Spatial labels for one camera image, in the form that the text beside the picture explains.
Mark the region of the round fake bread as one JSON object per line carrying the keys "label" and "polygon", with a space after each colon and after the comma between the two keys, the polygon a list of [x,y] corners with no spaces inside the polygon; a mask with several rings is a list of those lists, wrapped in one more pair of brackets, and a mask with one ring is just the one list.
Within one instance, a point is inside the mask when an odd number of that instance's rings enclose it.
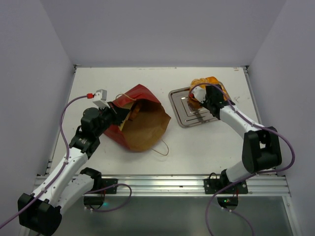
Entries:
{"label": "round fake bread", "polygon": [[205,78],[201,78],[201,79],[194,79],[191,84],[190,84],[190,89],[189,92],[191,91],[191,89],[197,87],[197,86],[201,86],[203,89],[205,89],[206,87],[206,80]]}
{"label": "round fake bread", "polygon": [[138,115],[138,113],[139,113],[141,107],[142,107],[142,103],[141,103],[141,102],[136,103],[136,104],[132,107],[132,109],[130,110],[130,116],[129,116],[129,119],[130,119],[131,121],[135,120],[135,118],[137,117],[137,115]]}

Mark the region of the twisted fake bread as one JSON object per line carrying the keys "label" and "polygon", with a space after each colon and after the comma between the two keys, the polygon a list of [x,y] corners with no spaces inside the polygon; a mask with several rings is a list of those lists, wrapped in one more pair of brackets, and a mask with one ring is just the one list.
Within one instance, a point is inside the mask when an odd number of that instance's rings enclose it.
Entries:
{"label": "twisted fake bread", "polygon": [[220,89],[223,91],[224,93],[224,100],[230,99],[230,96],[225,88],[225,86],[223,85],[223,83],[221,81],[219,81],[216,77],[211,76],[211,77],[207,77],[205,78],[206,82],[213,84],[217,87],[220,87]]}

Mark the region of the red paper bag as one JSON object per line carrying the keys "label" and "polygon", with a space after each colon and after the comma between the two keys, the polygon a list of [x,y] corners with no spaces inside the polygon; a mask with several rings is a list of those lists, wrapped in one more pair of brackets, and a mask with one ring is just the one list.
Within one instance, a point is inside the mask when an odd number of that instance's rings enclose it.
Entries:
{"label": "red paper bag", "polygon": [[111,125],[104,135],[131,151],[144,152],[162,139],[171,117],[154,94],[141,84],[118,94],[113,101],[116,106],[130,110],[138,102],[142,107],[135,120],[128,118],[123,127]]}

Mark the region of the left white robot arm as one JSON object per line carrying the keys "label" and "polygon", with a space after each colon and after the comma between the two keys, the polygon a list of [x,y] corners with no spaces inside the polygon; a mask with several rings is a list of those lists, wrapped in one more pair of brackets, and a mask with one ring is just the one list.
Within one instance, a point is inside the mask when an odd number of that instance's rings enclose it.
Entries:
{"label": "left white robot arm", "polygon": [[76,176],[100,144],[100,136],[111,126],[120,125],[129,109],[109,102],[105,107],[88,108],[57,167],[31,194],[18,199],[19,223],[43,236],[51,236],[59,227],[66,210],[87,192],[101,190],[102,180],[94,170]]}

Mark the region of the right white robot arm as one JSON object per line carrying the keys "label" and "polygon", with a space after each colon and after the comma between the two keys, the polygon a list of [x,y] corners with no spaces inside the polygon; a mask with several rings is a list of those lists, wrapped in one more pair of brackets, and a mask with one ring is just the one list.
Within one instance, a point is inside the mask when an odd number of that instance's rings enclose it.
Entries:
{"label": "right white robot arm", "polygon": [[229,125],[243,139],[241,161],[221,172],[219,178],[208,178],[208,185],[225,193],[237,187],[237,181],[276,167],[282,163],[282,154],[276,129],[256,124],[242,113],[228,98],[220,85],[197,86],[191,93],[200,105]]}

